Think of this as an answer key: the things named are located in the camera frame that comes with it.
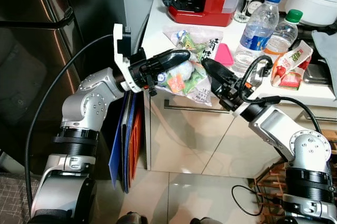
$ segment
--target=blue folder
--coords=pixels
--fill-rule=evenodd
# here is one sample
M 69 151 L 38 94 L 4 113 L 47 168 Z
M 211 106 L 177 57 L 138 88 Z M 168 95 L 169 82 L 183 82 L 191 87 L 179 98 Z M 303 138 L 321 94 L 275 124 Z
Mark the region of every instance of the blue folder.
M 112 146 L 112 151 L 110 155 L 110 160 L 109 160 L 109 169 L 110 169 L 110 176 L 111 176 L 111 181 L 114 189 L 116 188 L 116 181 L 117 181 L 117 175 L 118 175 L 118 166 L 120 164 L 120 159 L 121 159 L 121 149 L 122 149 L 122 118 L 124 114 L 124 109 L 127 101 L 127 93 L 124 95 L 124 100 L 123 100 L 123 105 L 122 105 L 122 110 L 120 114 L 120 118 L 118 120 L 118 125 L 117 125 L 117 131 L 115 134 L 115 139 L 114 143 Z

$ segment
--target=gray cloth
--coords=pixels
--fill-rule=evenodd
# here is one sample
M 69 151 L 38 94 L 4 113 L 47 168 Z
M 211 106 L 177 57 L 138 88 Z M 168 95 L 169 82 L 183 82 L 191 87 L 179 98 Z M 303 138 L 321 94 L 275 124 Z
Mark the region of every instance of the gray cloth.
M 32 177 L 32 192 L 36 192 L 38 177 Z M 0 173 L 0 224 L 25 224 L 29 212 L 24 176 Z
M 333 92 L 335 98 L 337 98 L 337 33 L 329 36 L 326 33 L 312 31 L 311 35 L 314 39 L 317 51 L 328 64 Z

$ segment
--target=green bottle cap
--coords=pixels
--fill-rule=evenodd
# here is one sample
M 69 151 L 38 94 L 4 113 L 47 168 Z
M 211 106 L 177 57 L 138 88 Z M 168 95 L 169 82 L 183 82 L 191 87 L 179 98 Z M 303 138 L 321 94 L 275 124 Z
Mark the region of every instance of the green bottle cap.
M 298 23 L 303 16 L 303 12 L 299 11 L 298 9 L 291 9 L 285 17 L 285 20 L 291 23 Z

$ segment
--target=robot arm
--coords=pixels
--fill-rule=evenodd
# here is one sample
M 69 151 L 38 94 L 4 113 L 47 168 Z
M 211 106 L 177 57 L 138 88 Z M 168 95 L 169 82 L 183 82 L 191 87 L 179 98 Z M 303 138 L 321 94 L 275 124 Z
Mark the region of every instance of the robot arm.
M 204 59 L 202 64 L 212 77 L 212 92 L 220 104 L 247 120 L 249 128 L 287 160 L 286 217 L 278 223 L 337 223 L 327 139 L 298 125 L 273 105 L 243 102 L 239 96 L 242 79 L 214 60 Z M 252 94 L 248 87 L 243 92 Z
M 111 102 L 125 91 L 149 89 L 155 95 L 157 75 L 190 58 L 187 50 L 169 50 L 146 59 L 141 48 L 135 55 L 118 48 L 127 31 L 114 27 L 115 62 L 118 69 L 106 68 L 84 79 L 62 107 L 61 131 L 54 137 L 54 152 L 32 203 L 30 223 L 89 223 L 95 197 L 95 166 L 99 132 Z

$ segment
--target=black cable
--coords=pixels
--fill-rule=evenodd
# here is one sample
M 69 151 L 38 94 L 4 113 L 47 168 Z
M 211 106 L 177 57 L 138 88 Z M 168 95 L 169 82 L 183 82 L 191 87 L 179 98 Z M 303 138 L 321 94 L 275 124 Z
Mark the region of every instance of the black cable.
M 253 69 L 257 66 L 257 64 L 260 62 L 260 61 L 263 61 L 263 60 L 267 60 L 267 68 L 272 68 L 273 66 L 273 61 L 272 59 L 269 57 L 269 56 L 266 56 L 266 55 L 262 55 L 258 58 L 256 58 L 252 64 L 248 67 L 246 73 L 243 75 L 243 78 L 242 78 L 242 81 L 240 83 L 240 86 L 239 86 L 239 97 L 246 103 L 250 103 L 250 104 L 261 104 L 263 102 L 265 102 L 264 98 L 262 99 L 255 99 L 255 100 L 250 100 L 250 99 L 247 99 L 243 93 L 243 90 L 244 90 L 244 87 L 245 87 L 245 84 L 248 80 L 248 77 L 250 76 L 250 74 L 252 73 Z
M 261 213 L 262 213 L 262 211 L 263 211 L 263 205 L 261 205 L 261 208 L 259 209 L 259 212 L 258 213 L 250 213 L 250 212 L 247 212 L 239 203 L 238 203 L 238 201 L 236 200 L 236 198 L 235 198 L 235 196 L 234 196 L 234 189 L 236 188 L 236 187 L 241 187 L 241 188 L 243 188 L 243 189 L 246 189 L 247 191 L 250 191 L 251 193 L 253 193 L 253 194 L 255 194 L 256 196 L 259 196 L 259 197 L 261 197 L 261 203 L 263 203 L 263 196 L 262 195 L 257 195 L 257 192 L 256 191 L 253 191 L 252 189 L 250 189 L 250 188 L 248 188 L 248 187 L 246 187 L 246 186 L 242 186 L 242 185 L 240 185 L 240 184 L 237 184 L 237 185 L 235 185 L 235 186 L 233 186 L 232 187 L 232 198 L 233 198 L 233 200 L 234 200 L 234 202 L 236 203 L 236 205 L 244 212 L 244 213 L 246 213 L 247 215 L 250 215 L 250 216 L 259 216 Z M 260 204 L 260 200 L 259 200 L 259 198 L 258 197 L 256 197 L 256 199 L 257 199 L 257 204 Z
M 285 100 L 285 101 L 290 101 L 290 102 L 293 102 L 297 105 L 299 105 L 300 107 L 303 108 L 303 110 L 305 110 L 305 112 L 309 115 L 312 123 L 314 124 L 315 126 L 315 130 L 322 134 L 322 131 L 321 131 L 321 128 L 320 128 L 320 125 L 315 117 L 315 115 L 312 113 L 312 111 L 309 109 L 309 107 L 307 107 L 305 104 L 303 104 L 302 102 L 298 101 L 297 99 L 293 99 L 293 98 L 289 98 L 287 96 L 281 96 L 280 97 L 281 100 Z
M 293 102 L 297 105 L 299 105 L 303 110 L 306 111 L 306 113 L 309 115 L 313 125 L 315 126 L 315 130 L 318 132 L 318 133 L 322 133 L 321 131 L 321 128 L 320 128 L 320 125 L 315 117 L 315 115 L 310 111 L 310 109 L 305 105 L 303 104 L 302 102 L 296 100 L 296 99 L 293 99 L 293 98 L 289 98 L 287 96 L 268 96 L 268 97 L 265 97 L 265 98 L 257 98 L 255 100 L 251 100 L 251 99 L 247 99 L 244 95 L 244 87 L 245 87 L 245 83 L 247 82 L 247 79 L 248 77 L 250 76 L 250 74 L 252 73 L 253 69 L 257 66 L 257 64 L 262 61 L 262 60 L 267 60 L 267 64 L 266 64 L 266 71 L 270 70 L 272 68 L 272 65 L 273 65 L 273 61 L 272 59 L 269 57 L 269 56 L 266 56 L 266 55 L 262 55 L 260 57 L 258 57 L 257 59 L 255 59 L 252 64 L 248 67 L 246 73 L 244 74 L 243 78 L 242 78 L 242 81 L 240 83 L 240 86 L 239 86 L 239 97 L 246 103 L 249 103 L 249 104 L 266 104 L 266 103 L 269 103 L 269 104 L 278 104 L 281 100 L 285 100 L 285 101 L 290 101 L 290 102 Z
M 68 62 L 67 64 L 64 65 L 64 67 L 61 69 L 61 71 L 59 72 L 59 74 L 57 75 L 57 77 L 55 78 L 55 80 L 53 81 L 53 83 L 51 84 L 51 86 L 49 87 L 49 89 L 46 91 L 46 93 L 44 94 L 36 112 L 34 115 L 34 118 L 31 122 L 31 126 L 29 127 L 29 131 L 28 131 L 28 135 L 27 135 L 27 139 L 26 139 L 26 146 L 25 146 L 25 180 L 26 180 L 26 192 L 27 192 L 27 202 L 28 202 L 28 208 L 29 208 L 29 214 L 31 214 L 32 211 L 32 202 L 33 202 L 33 195 L 32 195 L 32 185 L 31 185 L 31 174 L 29 171 L 30 168 L 30 160 L 29 160 L 29 156 L 30 156 L 30 145 L 31 145 L 31 141 L 32 141 L 32 132 L 33 132 L 33 128 L 36 124 L 37 118 L 41 112 L 41 109 L 47 99 L 47 97 L 49 96 L 50 92 L 52 91 L 52 89 L 54 88 L 55 84 L 59 81 L 59 79 L 61 78 L 61 76 L 66 72 L 66 70 L 74 63 L 74 61 L 91 45 L 93 45 L 94 43 L 104 40 L 106 38 L 112 37 L 112 34 L 107 34 L 104 35 L 100 38 L 95 39 L 94 41 L 91 41 L 89 44 L 85 45 L 80 51 L 77 52 L 77 54 L 75 54 Z
M 258 213 L 250 213 L 250 212 L 247 212 L 247 211 L 246 211 L 246 210 L 245 210 L 245 209 L 238 203 L 238 201 L 236 200 L 236 198 L 235 198 L 235 196 L 234 196 L 234 189 L 235 189 L 236 187 L 241 187 L 241 188 L 246 189 L 247 191 L 250 191 L 251 193 L 255 194 L 255 195 L 257 196 L 256 199 L 257 199 L 257 204 L 258 204 L 258 205 L 260 204 L 260 201 L 259 201 L 259 198 L 258 198 L 258 197 L 261 197 L 261 203 L 262 203 L 262 205 L 261 205 L 261 208 L 259 209 L 259 212 L 258 212 Z M 257 190 L 259 191 L 259 193 L 261 193 L 261 190 L 260 190 L 259 186 L 256 185 L 256 187 L 257 187 Z M 265 196 L 258 195 L 258 193 L 257 193 L 256 191 L 253 191 L 252 189 L 250 189 L 250 188 L 248 188 L 248 187 L 246 187 L 246 186 L 242 186 L 242 185 L 240 185 L 240 184 L 237 184 L 237 185 L 235 185 L 235 186 L 232 187 L 232 198 L 233 198 L 233 200 L 235 201 L 236 205 L 237 205 L 237 206 L 238 206 L 244 213 L 246 213 L 247 215 L 250 215 L 250 216 L 259 216 L 259 215 L 262 213 L 262 211 L 263 211 L 263 199 L 266 199 L 266 200 L 268 200 L 268 201 L 270 201 L 270 202 L 272 202 L 272 203 L 274 203 L 274 204 L 282 205 L 282 199 L 279 199 L 278 197 L 274 197 L 274 198 L 270 199 L 270 198 L 267 198 L 267 197 L 265 197 Z

